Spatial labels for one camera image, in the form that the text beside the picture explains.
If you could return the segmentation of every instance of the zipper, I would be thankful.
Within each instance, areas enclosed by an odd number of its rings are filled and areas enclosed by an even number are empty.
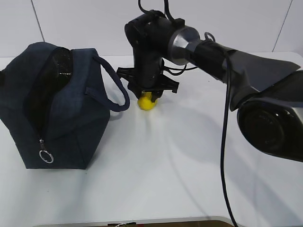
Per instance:
[[[51,164],[54,161],[52,154],[46,149],[44,140],[48,128],[52,102],[55,95],[68,84],[72,77],[72,54],[69,50],[68,52],[64,53],[66,50],[68,49],[57,47],[51,52],[45,61],[45,64],[41,68],[39,75],[35,79],[30,92],[23,102],[24,114],[37,135],[37,140],[40,146],[39,156],[44,162],[48,164]],[[62,51],[63,55],[58,55],[58,57],[54,59],[53,57],[56,54],[60,54],[59,51]],[[49,95],[50,97],[48,97],[46,100],[43,100],[39,99],[39,95],[44,97],[47,97]]]
[[[45,148],[45,145],[44,145],[44,140],[43,139],[40,139],[39,140],[39,143],[40,143],[40,151],[39,151],[39,156],[40,158],[45,161],[46,163],[53,163],[53,155],[51,153],[49,153],[46,148]],[[50,158],[50,160],[47,160],[45,158],[45,155],[48,155],[48,157]]]

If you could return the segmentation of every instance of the white wall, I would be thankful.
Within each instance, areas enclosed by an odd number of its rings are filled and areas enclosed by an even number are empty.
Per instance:
[[[30,0],[0,0],[0,57],[15,57],[42,41]]]
[[[303,56],[303,0],[293,0],[275,51],[293,51]]]
[[[276,43],[290,0],[170,0],[174,17],[200,34],[248,52],[269,52]],[[142,0],[163,10],[163,0]],[[130,55],[124,24],[139,16],[137,0],[34,0],[47,42],[67,48],[95,47],[101,55]]]

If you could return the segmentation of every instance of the zipper pull ring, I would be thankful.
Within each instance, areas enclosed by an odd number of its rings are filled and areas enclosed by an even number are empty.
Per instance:
[[[52,156],[52,154],[51,153],[49,153],[47,150],[46,150],[46,148],[45,148],[45,145],[44,145],[44,140],[43,139],[40,139],[39,140],[39,143],[40,143],[40,148],[41,148],[41,150],[39,151],[39,156],[40,156],[40,158],[43,160],[43,161],[45,161],[46,163],[53,163],[53,156]],[[50,161],[49,160],[47,160],[47,159],[45,159],[43,156],[45,156],[45,154],[47,154],[48,156],[49,156],[49,158],[50,158]]]

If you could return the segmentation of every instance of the yellow ball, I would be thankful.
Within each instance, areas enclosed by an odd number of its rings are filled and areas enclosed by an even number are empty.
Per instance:
[[[157,103],[157,100],[153,103],[151,97],[151,92],[142,92],[141,97],[138,100],[138,106],[142,110],[151,110]]]

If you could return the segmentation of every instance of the bag handle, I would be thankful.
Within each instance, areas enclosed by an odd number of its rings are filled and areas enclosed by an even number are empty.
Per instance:
[[[120,91],[122,92],[122,94],[124,96],[125,104],[119,105],[117,103],[114,103],[108,99],[106,93],[101,94],[97,90],[90,88],[90,87],[86,88],[85,93],[112,111],[120,112],[120,111],[127,110],[129,108],[129,104],[130,104],[129,96],[128,96],[128,93],[125,90],[120,78],[116,74],[115,70],[105,59],[103,59],[99,56],[93,56],[93,59],[96,62],[98,62],[100,65],[102,65],[102,67],[105,69],[105,71],[110,75],[111,79],[114,81],[114,83],[120,89]]]

